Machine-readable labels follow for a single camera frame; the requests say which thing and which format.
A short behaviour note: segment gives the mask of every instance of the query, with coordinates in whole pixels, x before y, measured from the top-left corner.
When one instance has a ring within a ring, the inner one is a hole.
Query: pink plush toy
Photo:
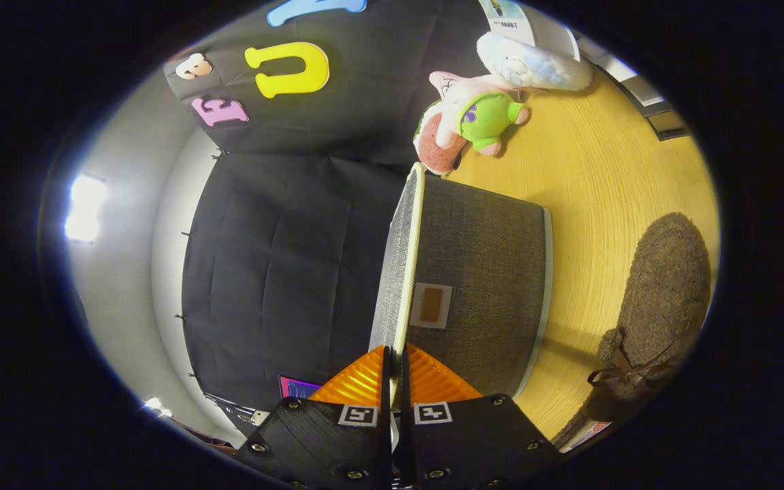
[[[413,135],[413,146],[416,146],[416,155],[419,156],[419,161],[429,171],[438,176],[445,176],[452,170],[455,157],[468,141],[455,134],[449,148],[438,146],[436,140],[438,139],[438,127],[441,124],[441,109],[441,101],[438,100],[425,110],[425,114],[419,120],[416,134]]]
[[[496,75],[462,78],[435,71],[429,81],[441,94],[441,120],[436,143],[453,148],[455,136],[473,143],[484,155],[501,151],[501,133],[511,124],[525,124],[531,112],[513,100],[513,87]]]
[[[452,170],[466,142],[482,154],[498,154],[501,133],[511,124],[525,124],[531,114],[507,93],[516,89],[496,75],[462,78],[435,71],[429,81],[441,99],[426,109],[413,145],[419,161],[439,176]]]

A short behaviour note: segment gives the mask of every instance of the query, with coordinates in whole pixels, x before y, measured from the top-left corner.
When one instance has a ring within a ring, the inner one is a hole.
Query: black cloth
[[[343,159],[217,161],[183,272],[186,348],[203,391],[271,410],[279,375],[321,385],[366,353],[402,187],[391,168]]]
[[[297,16],[271,27],[265,15],[273,2],[238,18],[165,63],[172,92],[184,109],[196,97],[237,100],[249,115],[205,124],[214,142],[228,151],[323,154],[409,168],[417,161],[413,134],[438,91],[433,71],[464,77],[487,74],[476,55],[476,40],[489,30],[479,3],[444,0],[369,2],[363,12],[327,10]],[[315,93],[266,99],[256,74],[296,74],[301,59],[278,59],[250,68],[244,50],[303,41],[329,58],[329,81]],[[202,53],[212,71],[194,80],[175,73],[192,53]]]

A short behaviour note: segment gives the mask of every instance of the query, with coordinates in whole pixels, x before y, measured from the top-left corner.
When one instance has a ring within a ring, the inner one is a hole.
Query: stuffed animal
[[[486,32],[476,41],[476,53],[490,74],[511,87],[576,92],[591,84],[588,63],[494,32]]]
[[[453,143],[449,148],[440,148],[436,142],[438,137],[438,127],[441,123],[441,101],[429,105],[419,120],[416,133],[413,135],[413,146],[416,146],[416,154],[419,161],[433,174],[445,176],[455,165],[455,158],[467,143],[464,137],[455,134]]]
[[[429,81],[441,94],[441,120],[436,143],[451,149],[456,135],[473,143],[485,155],[501,151],[501,133],[511,124],[525,124],[531,112],[513,100],[512,90],[496,75],[463,78],[445,71],[435,71]]]

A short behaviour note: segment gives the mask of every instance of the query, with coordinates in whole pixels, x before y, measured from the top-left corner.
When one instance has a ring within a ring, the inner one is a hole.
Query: brown slipper
[[[553,444],[568,451],[637,412],[694,345],[709,299],[709,259],[697,227],[679,213],[654,221],[637,244],[617,326],[598,345],[606,367],[588,377],[591,394]]]

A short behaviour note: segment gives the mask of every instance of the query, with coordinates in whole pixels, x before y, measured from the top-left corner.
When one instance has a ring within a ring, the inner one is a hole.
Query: blue letter
[[[346,9],[347,12],[361,12],[368,5],[368,0],[289,0],[268,12],[268,24],[280,27],[283,22],[314,12],[323,10]]]

